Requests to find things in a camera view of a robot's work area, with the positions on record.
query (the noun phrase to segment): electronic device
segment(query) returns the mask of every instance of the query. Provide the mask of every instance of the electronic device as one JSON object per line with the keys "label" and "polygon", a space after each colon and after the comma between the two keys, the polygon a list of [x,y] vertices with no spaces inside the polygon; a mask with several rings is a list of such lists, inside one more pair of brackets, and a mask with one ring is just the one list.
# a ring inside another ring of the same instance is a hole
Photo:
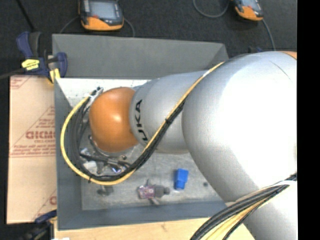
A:
{"label": "electronic device", "polygon": [[235,11],[244,19],[261,21],[264,17],[258,0],[231,0],[234,3]]}
{"label": "electronic device", "polygon": [[79,0],[79,15],[89,31],[114,31],[124,25],[123,12],[114,0]]}

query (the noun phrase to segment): clamp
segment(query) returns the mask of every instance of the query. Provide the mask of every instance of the clamp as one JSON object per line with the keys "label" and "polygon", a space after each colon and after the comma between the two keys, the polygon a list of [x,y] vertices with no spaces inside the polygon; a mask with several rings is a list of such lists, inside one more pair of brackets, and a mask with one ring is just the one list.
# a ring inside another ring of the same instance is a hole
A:
{"label": "clamp", "polygon": [[[22,68],[26,75],[40,75],[47,77],[51,82],[55,78],[64,77],[67,72],[68,62],[67,55],[64,52],[58,52],[54,57],[48,59],[39,57],[38,45],[41,32],[28,32],[21,33],[16,38],[16,44],[20,52],[24,56]],[[49,68],[50,63],[57,65],[55,68]]]}

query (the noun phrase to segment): dark carpet floor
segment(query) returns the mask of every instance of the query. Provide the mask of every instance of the dark carpet floor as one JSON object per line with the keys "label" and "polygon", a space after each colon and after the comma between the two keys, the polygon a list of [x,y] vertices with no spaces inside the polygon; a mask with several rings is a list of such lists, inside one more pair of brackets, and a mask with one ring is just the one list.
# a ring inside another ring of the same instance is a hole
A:
{"label": "dark carpet floor", "polygon": [[[40,47],[52,49],[52,34],[77,16],[77,0],[20,0],[35,30],[41,31]],[[207,14],[220,13],[228,0],[196,0]],[[259,0],[265,22],[277,50],[297,51],[298,0]],[[119,0],[125,18],[132,24],[139,38],[206,41],[225,44],[228,56],[247,53],[249,47],[272,50],[271,39],[264,24],[239,20],[235,10],[228,6],[219,18],[208,18],[198,13],[193,0]],[[16,0],[0,0],[0,74],[20,67],[21,54],[16,37],[32,30]],[[131,37],[126,23],[117,32],[85,32],[78,20],[68,25],[65,33],[112,35]],[[8,79],[0,80],[0,240],[15,240],[32,225],[6,225],[6,189],[8,179]]]}

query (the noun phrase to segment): yellow cable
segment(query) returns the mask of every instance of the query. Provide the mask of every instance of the yellow cable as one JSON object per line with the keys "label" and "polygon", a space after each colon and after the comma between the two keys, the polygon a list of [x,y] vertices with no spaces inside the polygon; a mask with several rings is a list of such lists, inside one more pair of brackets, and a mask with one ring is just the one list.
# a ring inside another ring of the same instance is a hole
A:
{"label": "yellow cable", "polygon": [[[259,189],[253,193],[250,193],[248,195],[245,195],[239,199],[237,199],[236,202],[242,201],[245,198],[248,198],[250,196],[254,196],[260,192],[262,192],[263,190],[266,190],[268,188],[274,187],[275,185],[271,185],[271,186],[267,186],[264,187],[262,189]],[[268,201],[266,201],[269,197],[266,197],[260,201],[255,202],[254,204],[252,204],[251,206],[249,206],[248,208],[246,208],[243,211],[240,211],[239,213],[231,216],[230,218],[227,218],[223,221],[221,221],[217,226],[215,226],[212,230],[210,230],[208,233],[206,233],[202,239],[206,239],[206,240],[218,240],[218,239],[223,239],[223,237],[228,233],[228,231],[233,227],[233,225],[235,223],[237,223],[238,221],[240,221],[244,216],[246,216],[248,213],[250,213],[253,209],[255,209],[257,206],[259,206],[258,208],[261,208],[265,205],[267,205],[269,202],[271,202],[272,200],[274,200],[275,198],[278,198],[284,191],[278,193],[277,195],[273,196],[271,199],[269,199]]]}
{"label": "yellow cable", "polygon": [[61,148],[61,152],[62,152],[62,156],[65,160],[65,162],[68,164],[68,166],[75,172],[77,173],[79,176],[81,176],[82,178],[91,181],[93,183],[96,184],[100,184],[100,185],[105,185],[105,186],[111,186],[111,185],[115,185],[115,184],[119,184],[121,182],[123,182],[124,180],[126,180],[127,178],[129,178],[134,172],[135,170],[132,170],[131,172],[129,172],[128,174],[126,174],[125,176],[113,180],[113,181],[101,181],[101,180],[96,180],[94,178],[91,178],[90,176],[88,176],[87,174],[83,173],[81,170],[79,170],[77,167],[74,166],[74,164],[69,160],[68,155],[66,153],[66,149],[65,149],[65,133],[66,133],[66,129],[67,126],[69,124],[70,119],[72,118],[72,116],[76,113],[76,111],[87,101],[89,97],[85,97],[83,100],[81,100],[72,110],[71,112],[68,114],[68,116],[66,117],[64,124],[62,126],[61,129],[61,135],[60,135],[60,148]]}
{"label": "yellow cable", "polygon": [[174,106],[174,108],[171,110],[171,112],[168,114],[168,116],[165,118],[165,120],[162,122],[158,130],[155,132],[155,134],[152,136],[148,144],[145,146],[143,152],[150,146],[150,144],[153,142],[153,140],[157,137],[158,133],[161,131],[161,129],[164,127],[164,125],[167,123],[167,120],[169,117],[176,111],[176,109],[181,105],[183,100],[191,93],[191,91],[196,87],[197,84],[199,84],[202,79],[204,79],[209,73],[214,71],[216,68],[218,68],[223,62],[215,65],[214,67],[207,70],[202,76],[200,76],[192,85],[191,87],[182,95],[179,102]]}
{"label": "yellow cable", "polygon": [[232,217],[222,221],[219,225],[214,227],[211,231],[209,231],[204,237],[206,240],[218,240],[222,239],[228,231],[244,216],[250,213],[254,208],[262,204],[267,198],[260,200],[253,205],[249,206],[248,208],[244,209],[243,211],[233,215]]}
{"label": "yellow cable", "polygon": [[[214,71],[216,68],[218,68],[223,62],[217,64],[216,66],[212,67],[211,69],[209,69],[208,71],[206,71],[202,76],[200,76],[193,84],[192,86],[183,94],[183,96],[180,98],[179,102],[175,105],[175,107],[171,110],[171,112],[169,113],[169,115],[165,118],[165,120],[162,122],[162,124],[160,125],[160,127],[158,128],[158,130],[155,132],[155,134],[152,136],[152,138],[150,139],[150,141],[147,143],[147,145],[145,146],[143,152],[145,152],[145,150],[151,145],[151,143],[154,141],[154,139],[157,137],[158,133],[160,132],[160,130],[163,128],[163,126],[167,123],[167,120],[169,119],[169,117],[171,116],[172,113],[174,113],[176,111],[176,109],[181,105],[181,103],[183,102],[183,100],[187,97],[187,95],[190,94],[190,92],[195,88],[195,86],[200,83],[200,81],[205,78],[209,73],[211,73],[212,71]],[[69,160],[66,149],[65,149],[65,133],[66,133],[66,129],[67,126],[69,124],[70,119],[72,118],[72,116],[77,112],[77,110],[87,101],[87,99],[89,98],[89,96],[85,97],[83,100],[81,100],[76,106],[74,106],[74,108],[71,110],[71,112],[68,114],[68,116],[66,117],[64,124],[62,126],[61,129],[61,134],[60,134],[60,149],[62,152],[62,156],[65,160],[65,162],[68,164],[68,166],[75,172],[77,173],[79,176],[81,176],[82,178],[91,181],[93,183],[96,184],[100,184],[100,185],[105,185],[105,186],[111,186],[111,185],[115,185],[115,184],[119,184],[123,181],[125,181],[126,179],[128,179],[136,170],[133,169],[132,171],[130,171],[129,173],[127,173],[125,176],[113,180],[113,181],[101,181],[101,180],[96,180],[94,178],[91,178],[90,176],[88,176],[87,174],[83,173],[81,170],[79,170],[77,167],[74,166],[74,164]]]}

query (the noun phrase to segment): gray box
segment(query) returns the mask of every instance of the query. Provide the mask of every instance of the gray box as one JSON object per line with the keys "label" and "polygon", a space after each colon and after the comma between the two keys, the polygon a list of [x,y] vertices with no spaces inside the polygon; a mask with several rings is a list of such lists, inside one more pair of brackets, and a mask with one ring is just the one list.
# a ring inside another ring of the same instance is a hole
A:
{"label": "gray box", "polygon": [[[65,52],[69,63],[67,76],[58,79],[54,89],[59,230],[210,217],[226,207],[214,189],[204,184],[190,154],[154,153],[129,179],[115,185],[113,193],[100,196],[99,186],[76,175],[60,150],[62,124],[84,94],[97,86],[133,87],[148,79],[211,68],[228,59],[223,44],[69,34],[52,38],[53,54]],[[189,170],[183,191],[173,188],[178,168]],[[138,198],[137,188],[147,179],[171,189],[160,205]]]}

